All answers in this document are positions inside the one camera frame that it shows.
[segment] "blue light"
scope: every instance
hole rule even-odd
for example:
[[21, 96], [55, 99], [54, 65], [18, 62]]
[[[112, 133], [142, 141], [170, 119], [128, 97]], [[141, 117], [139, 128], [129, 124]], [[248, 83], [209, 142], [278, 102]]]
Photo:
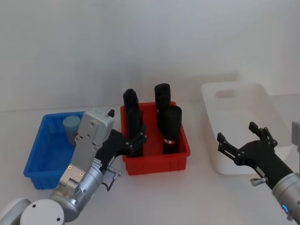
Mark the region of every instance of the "blue light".
[[286, 207], [286, 205], [282, 205], [281, 207], [283, 208], [283, 210], [284, 210], [286, 213], [289, 212], [289, 209]]

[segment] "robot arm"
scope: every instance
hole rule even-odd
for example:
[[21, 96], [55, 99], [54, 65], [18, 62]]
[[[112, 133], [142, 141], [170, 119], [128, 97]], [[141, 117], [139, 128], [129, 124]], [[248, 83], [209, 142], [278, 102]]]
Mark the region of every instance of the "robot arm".
[[287, 219], [294, 219], [300, 224], [300, 176], [275, 154], [274, 147], [277, 146], [277, 141], [272, 138], [266, 127], [258, 128], [251, 122], [249, 129], [260, 140], [249, 142], [237, 149], [219, 133], [218, 150], [232, 159], [236, 165], [253, 168], [261, 178], [251, 179], [252, 185], [266, 183], [287, 214]]
[[70, 165], [49, 199], [31, 203], [19, 199], [0, 213], [0, 225], [64, 225], [75, 220], [97, 188], [104, 184], [104, 174], [114, 174], [110, 186], [121, 175], [111, 167], [119, 155], [131, 156], [146, 142], [146, 127], [133, 139], [112, 129], [114, 110], [105, 114], [97, 109], [87, 111], [76, 137], [76, 148]]

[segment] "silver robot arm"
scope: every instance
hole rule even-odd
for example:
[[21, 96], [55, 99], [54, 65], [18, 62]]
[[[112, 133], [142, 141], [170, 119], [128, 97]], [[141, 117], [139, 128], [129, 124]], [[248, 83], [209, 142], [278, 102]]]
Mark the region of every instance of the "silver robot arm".
[[[292, 122], [292, 143], [298, 146], [300, 153], [300, 119]], [[300, 224], [300, 176], [291, 173], [282, 178], [272, 189], [282, 209], [287, 214], [287, 219], [293, 219]]]
[[[85, 112], [71, 163], [49, 199], [11, 202], [0, 213], [0, 225], [64, 225], [79, 216], [100, 184], [109, 191], [121, 175], [111, 167], [113, 160], [119, 155], [131, 156], [147, 138], [145, 127], [132, 140], [113, 130], [113, 116], [114, 110], [108, 114], [97, 109]], [[106, 171], [114, 174], [110, 186], [102, 182]]]

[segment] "metal bracket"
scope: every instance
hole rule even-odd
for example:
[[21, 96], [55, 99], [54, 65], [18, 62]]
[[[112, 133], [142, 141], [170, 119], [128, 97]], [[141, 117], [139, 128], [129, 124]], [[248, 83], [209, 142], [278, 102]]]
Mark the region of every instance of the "metal bracket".
[[251, 182], [252, 186], [255, 187], [257, 185], [267, 183], [268, 179], [266, 177], [263, 177], [263, 178], [260, 178], [260, 179], [253, 178], [253, 179], [250, 180], [250, 182]]
[[122, 175], [122, 172], [120, 170], [117, 170], [117, 169], [111, 167], [111, 166], [107, 167], [107, 171], [114, 174], [114, 176], [112, 178], [112, 182], [109, 186], [107, 184], [103, 183], [103, 182], [101, 184], [105, 185], [106, 190], [109, 191], [112, 188], [113, 183], [116, 181], [116, 179]]
[[109, 115], [93, 109], [86, 111], [78, 129], [72, 161], [60, 179], [68, 192], [74, 196], [80, 182], [90, 170], [95, 155], [109, 137], [114, 120]]

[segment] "cable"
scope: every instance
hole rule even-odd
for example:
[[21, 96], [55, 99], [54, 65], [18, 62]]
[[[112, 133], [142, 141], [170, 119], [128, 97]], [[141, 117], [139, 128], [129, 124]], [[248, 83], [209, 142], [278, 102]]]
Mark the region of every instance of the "cable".
[[111, 189], [111, 187], [112, 187], [114, 181], [115, 181], [115, 180], [112, 180], [112, 182], [111, 182], [111, 184], [110, 184], [109, 186], [108, 186], [107, 184], [103, 183], [103, 182], [102, 182], [101, 184], [105, 185], [106, 190], [109, 191], [109, 190]]

